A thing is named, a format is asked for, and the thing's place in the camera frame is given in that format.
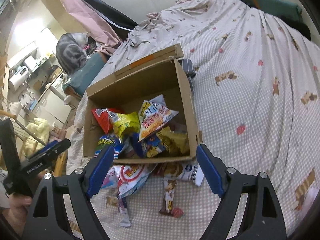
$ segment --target red spot on fabric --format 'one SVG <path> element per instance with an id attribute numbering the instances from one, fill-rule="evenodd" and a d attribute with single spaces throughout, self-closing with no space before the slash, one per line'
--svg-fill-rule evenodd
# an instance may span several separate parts
<path id="1" fill-rule="evenodd" d="M 175 218 L 179 218 L 179 217 L 183 216 L 183 210 L 181 208 L 174 208 L 174 209 L 172 209 L 171 214 Z"/>
<path id="2" fill-rule="evenodd" d="M 237 128 L 237 135 L 240 135 L 244 132 L 245 130 L 245 125 L 241 124 L 238 128 Z"/>

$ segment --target bed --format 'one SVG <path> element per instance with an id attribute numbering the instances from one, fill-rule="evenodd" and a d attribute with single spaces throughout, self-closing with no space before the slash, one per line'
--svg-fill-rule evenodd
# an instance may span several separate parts
<path id="1" fill-rule="evenodd" d="M 160 49 L 180 43 L 196 67 L 194 105 L 203 142 L 226 166 L 256 175 L 265 171 L 276 190 L 287 235 L 299 225 L 320 188 L 320 49 L 282 20 L 239 0 L 178 0 L 148 15 L 108 60 L 94 82 Z M 87 95 L 75 123 L 83 125 Z M 67 173 L 83 167 L 83 133 L 71 137 Z M 161 216 L 161 178 L 128 197 L 132 227 L 121 228 L 107 191 L 91 203 L 112 239 L 199 239 L 220 199 L 206 181 L 178 182 L 174 205 L 181 219 Z M 71 224 L 76 220 L 65 198 Z M 236 235 L 243 195 L 228 237 Z"/>

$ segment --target pink curtain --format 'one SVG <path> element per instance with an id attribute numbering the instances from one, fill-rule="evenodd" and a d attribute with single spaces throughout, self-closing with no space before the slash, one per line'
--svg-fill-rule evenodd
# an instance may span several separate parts
<path id="1" fill-rule="evenodd" d="M 97 51 L 112 55 L 121 44 L 121 39 L 95 11 L 82 0 L 60 0 L 67 13 L 72 15 L 83 28 L 91 33 L 91 37 L 103 44 Z"/>

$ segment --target cat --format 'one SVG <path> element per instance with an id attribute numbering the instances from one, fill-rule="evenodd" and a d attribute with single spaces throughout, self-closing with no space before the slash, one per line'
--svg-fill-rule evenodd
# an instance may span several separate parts
<path id="1" fill-rule="evenodd" d="M 89 33 L 65 33 L 56 46 L 56 58 L 67 73 L 73 74 L 82 68 L 87 61 L 84 48 L 88 44 Z"/>

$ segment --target black fabric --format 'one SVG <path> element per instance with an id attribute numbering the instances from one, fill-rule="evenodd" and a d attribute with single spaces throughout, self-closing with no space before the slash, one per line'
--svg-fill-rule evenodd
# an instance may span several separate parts
<path id="1" fill-rule="evenodd" d="M 101 0 L 83 0 L 122 28 L 133 30 L 138 24 Z"/>
<path id="2" fill-rule="evenodd" d="M 298 32 L 300 32 L 303 36 L 305 36 L 309 41 L 311 41 L 311 33 L 308 28 L 308 26 L 305 23 L 293 21 L 287 17 L 281 16 L 281 20 L 283 20 L 287 25 L 289 25 L 291 28 L 296 29 Z"/>
<path id="3" fill-rule="evenodd" d="M 0 209 L 0 239 L 1 240 L 20 240 L 21 238 L 9 225 L 5 217 L 2 215 L 2 210 Z"/>

